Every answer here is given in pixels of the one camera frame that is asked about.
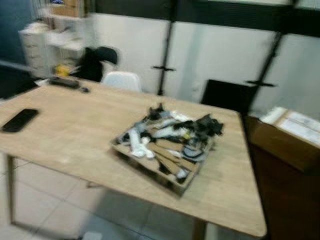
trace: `smartphone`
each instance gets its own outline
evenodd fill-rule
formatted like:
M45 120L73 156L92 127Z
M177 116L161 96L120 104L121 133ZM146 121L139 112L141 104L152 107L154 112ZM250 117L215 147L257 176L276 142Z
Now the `smartphone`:
M21 131L35 116L39 114L37 109L25 108L11 120L9 120L1 130L6 133L17 133Z

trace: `dark blue wall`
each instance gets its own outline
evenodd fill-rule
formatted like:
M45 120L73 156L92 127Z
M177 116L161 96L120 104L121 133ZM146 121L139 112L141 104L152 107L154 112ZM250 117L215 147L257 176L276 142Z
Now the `dark blue wall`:
M26 64L18 31L31 22L30 0L0 0L0 60Z

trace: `wooden table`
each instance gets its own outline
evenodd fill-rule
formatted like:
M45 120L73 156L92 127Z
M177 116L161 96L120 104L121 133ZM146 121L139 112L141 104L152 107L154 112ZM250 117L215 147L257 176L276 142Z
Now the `wooden table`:
M21 132L0 132L0 151L7 154L10 220L15 217L13 159L102 185L197 219L195 239L213 223L255 237L266 234L266 223L244 130L237 112L168 97L115 89L82 81L89 93L43 86L0 107L0 126L23 108L40 114ZM129 166L109 142L164 103L193 118L211 114L225 124L201 171L182 197Z

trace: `tiled floor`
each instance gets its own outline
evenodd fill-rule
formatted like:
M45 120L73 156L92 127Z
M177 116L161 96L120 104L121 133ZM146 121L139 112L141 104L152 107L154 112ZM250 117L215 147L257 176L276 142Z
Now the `tiled floor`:
M8 223L6 173L0 168L0 240L191 240L193 219L27 161L16 161L17 225ZM207 240L248 239L213 227Z

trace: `white chair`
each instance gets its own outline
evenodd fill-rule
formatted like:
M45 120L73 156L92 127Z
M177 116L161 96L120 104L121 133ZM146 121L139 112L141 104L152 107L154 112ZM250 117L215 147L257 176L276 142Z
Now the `white chair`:
M101 84L119 89L142 92L140 79L137 74L126 71L109 72L101 81Z

